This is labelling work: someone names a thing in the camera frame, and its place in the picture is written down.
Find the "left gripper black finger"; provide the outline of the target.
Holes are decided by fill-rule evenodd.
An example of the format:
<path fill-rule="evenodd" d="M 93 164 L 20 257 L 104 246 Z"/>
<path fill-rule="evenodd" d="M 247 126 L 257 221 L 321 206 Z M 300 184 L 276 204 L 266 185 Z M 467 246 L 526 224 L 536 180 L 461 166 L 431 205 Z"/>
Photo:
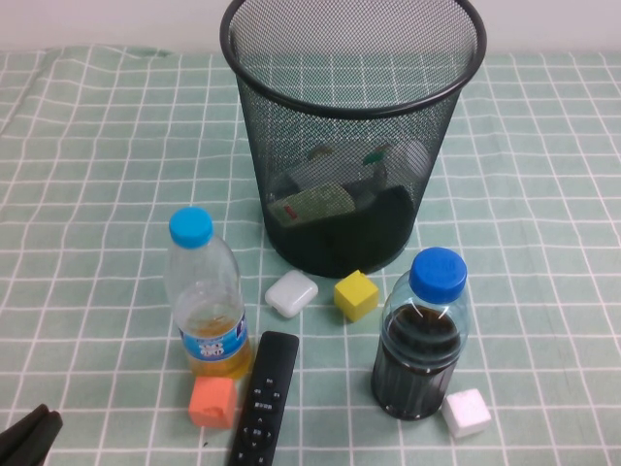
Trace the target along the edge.
<path fill-rule="evenodd" d="M 24 440 L 18 443 L 1 442 L 1 464 L 43 465 L 62 426 L 60 413 L 49 411 Z"/>
<path fill-rule="evenodd" d="M 24 440 L 49 413 L 45 404 L 39 405 L 28 415 L 1 433 L 2 443 L 18 443 Z"/>

